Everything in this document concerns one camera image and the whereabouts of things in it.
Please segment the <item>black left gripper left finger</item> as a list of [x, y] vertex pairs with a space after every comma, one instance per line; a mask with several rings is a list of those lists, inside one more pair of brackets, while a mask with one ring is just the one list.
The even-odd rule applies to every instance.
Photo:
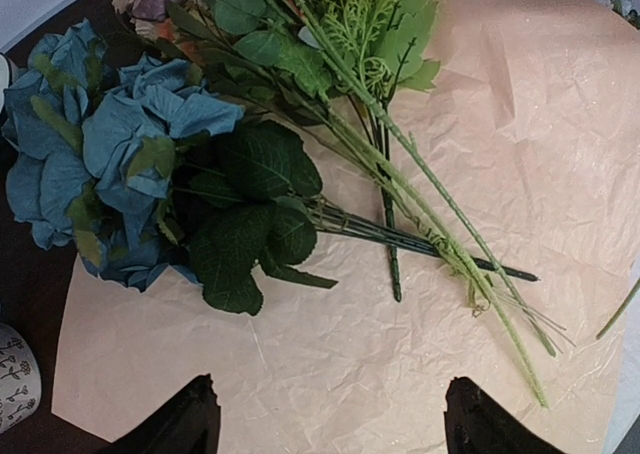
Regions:
[[221, 407], [210, 374], [198, 375], [103, 454], [218, 452]]

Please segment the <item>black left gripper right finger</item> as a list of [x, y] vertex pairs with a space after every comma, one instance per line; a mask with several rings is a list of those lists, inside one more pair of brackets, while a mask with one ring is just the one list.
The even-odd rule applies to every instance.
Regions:
[[560, 454], [505, 410], [473, 380], [454, 378], [444, 412], [447, 451], [457, 454]]

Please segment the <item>blue hydrangea bunch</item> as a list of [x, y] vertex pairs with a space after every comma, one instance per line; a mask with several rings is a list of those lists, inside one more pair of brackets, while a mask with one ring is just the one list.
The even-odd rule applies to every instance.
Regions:
[[9, 207], [38, 247], [74, 244], [95, 277], [145, 291], [173, 268], [204, 298], [189, 237], [213, 207], [189, 177], [245, 111], [186, 60], [115, 69], [106, 50], [88, 21], [45, 35], [5, 90]]

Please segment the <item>peach flower stem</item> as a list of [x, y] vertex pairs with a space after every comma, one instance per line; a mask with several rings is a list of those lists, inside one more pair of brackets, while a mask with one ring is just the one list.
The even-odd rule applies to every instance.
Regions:
[[247, 111], [230, 133], [206, 140], [200, 96], [169, 88], [111, 95], [125, 115], [109, 137], [140, 145], [115, 166], [103, 194], [131, 198], [151, 168], [167, 188], [158, 225], [170, 253], [188, 259], [213, 308], [254, 315], [263, 294], [253, 271], [329, 289], [301, 270], [321, 232], [401, 246], [397, 214], [461, 277], [475, 312], [522, 306], [491, 253], [473, 257], [392, 164], [398, 142], [419, 153], [389, 115], [401, 87], [423, 91], [438, 72], [424, 60], [432, 0], [112, 0], [130, 31], [156, 50], [157, 68], [181, 69]]

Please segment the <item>white bowl with dark outside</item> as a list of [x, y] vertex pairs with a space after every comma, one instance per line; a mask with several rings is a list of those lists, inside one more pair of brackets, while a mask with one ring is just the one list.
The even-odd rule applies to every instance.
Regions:
[[5, 90], [14, 82], [18, 75], [15, 63], [4, 53], [0, 54], [0, 108], [4, 109]]

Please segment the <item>white hydrangea green leaf bunch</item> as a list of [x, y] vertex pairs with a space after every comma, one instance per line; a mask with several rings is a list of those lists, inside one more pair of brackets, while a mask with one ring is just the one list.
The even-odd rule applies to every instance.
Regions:
[[330, 113], [341, 142], [366, 163], [381, 187], [385, 227], [395, 227], [395, 212], [409, 211], [400, 198], [408, 183], [391, 166], [391, 142], [407, 141], [389, 114], [396, 91], [407, 86], [431, 89], [439, 70], [425, 61], [437, 3], [435, 0], [292, 0], [304, 26], [301, 41], [323, 56], [337, 80], [337, 91], [349, 100], [365, 133]]

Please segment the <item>pink flower long stem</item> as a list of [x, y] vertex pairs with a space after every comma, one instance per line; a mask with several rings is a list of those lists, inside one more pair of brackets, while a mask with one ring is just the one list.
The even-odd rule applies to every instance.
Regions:
[[[189, 177], [211, 216], [189, 237], [190, 262], [212, 307], [258, 313], [252, 276], [330, 289], [334, 281], [301, 270], [321, 232], [424, 247], [461, 277], [475, 312], [493, 309], [518, 353], [525, 348], [506, 307], [525, 302], [515, 270], [490, 252], [473, 257], [392, 163], [398, 144], [418, 167], [414, 139], [392, 120], [397, 91], [430, 88], [438, 65], [423, 58], [434, 0], [183, 0], [166, 14], [177, 37], [161, 43], [195, 61], [210, 91], [244, 108]], [[328, 149], [380, 189], [383, 225], [329, 202], [301, 132], [323, 127]]]

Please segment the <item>stack of pastel paper sheets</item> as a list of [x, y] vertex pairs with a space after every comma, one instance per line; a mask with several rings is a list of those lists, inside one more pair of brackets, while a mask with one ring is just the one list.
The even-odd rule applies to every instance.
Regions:
[[639, 452], [639, 293], [625, 309], [623, 357], [603, 453]]

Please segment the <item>patterned mug with yellow inside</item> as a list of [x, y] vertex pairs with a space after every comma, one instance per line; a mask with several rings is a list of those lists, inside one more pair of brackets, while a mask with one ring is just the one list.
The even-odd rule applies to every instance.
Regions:
[[42, 379], [36, 358], [24, 338], [1, 324], [0, 433], [30, 417], [39, 407]]

